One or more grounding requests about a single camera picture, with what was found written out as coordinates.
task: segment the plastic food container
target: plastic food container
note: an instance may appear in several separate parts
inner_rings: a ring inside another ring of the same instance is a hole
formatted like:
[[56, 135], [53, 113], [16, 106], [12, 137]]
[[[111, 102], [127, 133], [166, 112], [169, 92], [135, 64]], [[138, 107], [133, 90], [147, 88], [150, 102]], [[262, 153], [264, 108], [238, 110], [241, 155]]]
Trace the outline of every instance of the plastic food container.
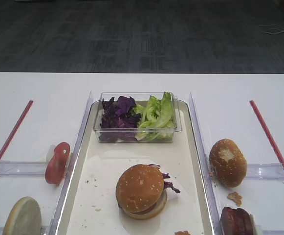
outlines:
[[164, 92], [158, 93], [101, 93], [93, 130], [99, 142], [173, 142], [176, 132], [182, 131], [177, 98], [171, 94], [171, 106], [174, 111], [171, 128], [102, 128], [101, 120], [104, 114], [102, 101], [109, 101], [114, 97], [114, 104], [120, 96], [132, 97], [136, 104], [146, 107], [151, 96], [161, 100]]

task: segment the gray carpet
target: gray carpet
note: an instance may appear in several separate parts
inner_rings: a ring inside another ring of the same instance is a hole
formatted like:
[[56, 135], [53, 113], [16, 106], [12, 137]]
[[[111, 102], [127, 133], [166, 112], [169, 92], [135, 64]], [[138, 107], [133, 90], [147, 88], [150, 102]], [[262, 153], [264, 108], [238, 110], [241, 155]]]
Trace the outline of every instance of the gray carpet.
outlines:
[[284, 73], [272, 0], [0, 0], [0, 71]]

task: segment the red straw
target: red straw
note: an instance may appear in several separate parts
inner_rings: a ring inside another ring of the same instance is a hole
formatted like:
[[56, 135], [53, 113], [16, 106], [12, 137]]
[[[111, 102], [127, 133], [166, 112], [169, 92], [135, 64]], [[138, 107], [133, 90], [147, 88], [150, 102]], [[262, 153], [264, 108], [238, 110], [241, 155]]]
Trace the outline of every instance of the red straw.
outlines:
[[14, 126], [14, 129], [11, 131], [11, 133], [9, 134], [6, 142], [4, 143], [3, 147], [0, 150], [0, 159], [2, 158], [3, 154], [5, 153], [7, 147], [9, 146], [12, 138], [14, 137], [16, 131], [18, 130], [20, 124], [22, 123], [24, 117], [26, 116], [26, 114], [28, 113], [29, 109], [31, 108], [33, 104], [33, 100], [30, 100], [28, 102], [28, 104], [26, 105], [26, 108], [24, 109], [23, 113], [21, 114], [20, 118], [18, 119], [16, 125]]
[[273, 150], [274, 150], [275, 154], [278, 156], [278, 159], [279, 159], [280, 163], [284, 167], [284, 158], [283, 158], [283, 156], [282, 156], [282, 154], [281, 154], [277, 144], [275, 143], [275, 141], [274, 141], [274, 139], [273, 139], [273, 137], [272, 137], [272, 135], [271, 135], [267, 125], [265, 124], [265, 122], [264, 122], [264, 120], [263, 120], [263, 118], [262, 118], [262, 116], [261, 116], [261, 114], [259, 112], [259, 109], [257, 108], [257, 106], [256, 106], [256, 104], [255, 104], [255, 102], [253, 100], [250, 100], [249, 102], [250, 102], [250, 105], [252, 106], [252, 108], [253, 108], [253, 110], [254, 110], [254, 112], [255, 112], [255, 114], [256, 114], [256, 116], [257, 116], [257, 118], [258, 118], [258, 120], [259, 120], [259, 122], [260, 122], [260, 124], [261, 124], [261, 126], [262, 126], [262, 128], [264, 130], [264, 132], [265, 132], [265, 134], [267, 135], [267, 137], [268, 137], [268, 139], [270, 141], [270, 144], [273, 147]]

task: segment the bun top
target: bun top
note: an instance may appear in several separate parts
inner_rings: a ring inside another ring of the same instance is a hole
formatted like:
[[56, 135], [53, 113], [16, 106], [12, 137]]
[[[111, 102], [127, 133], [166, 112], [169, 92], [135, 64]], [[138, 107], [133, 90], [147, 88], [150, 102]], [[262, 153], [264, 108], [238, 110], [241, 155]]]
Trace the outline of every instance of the bun top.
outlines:
[[247, 161], [232, 140], [216, 142], [210, 150], [209, 160], [218, 180], [225, 186], [237, 187], [246, 176]]
[[128, 212], [142, 212], [160, 198], [164, 180], [159, 169], [138, 164], [127, 169], [119, 178], [116, 198]]

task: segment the white wire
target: white wire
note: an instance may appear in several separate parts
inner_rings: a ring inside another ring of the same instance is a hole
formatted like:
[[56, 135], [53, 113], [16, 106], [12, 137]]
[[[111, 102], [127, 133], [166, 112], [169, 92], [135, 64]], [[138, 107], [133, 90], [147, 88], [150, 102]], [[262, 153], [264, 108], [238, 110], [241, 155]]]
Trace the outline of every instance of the white wire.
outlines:
[[266, 33], [266, 34], [281, 34], [281, 33], [284, 33], [284, 28], [282, 28], [278, 24], [259, 25], [259, 27], [273, 27], [273, 28], [267, 29], [266, 31], [260, 30], [260, 32]]

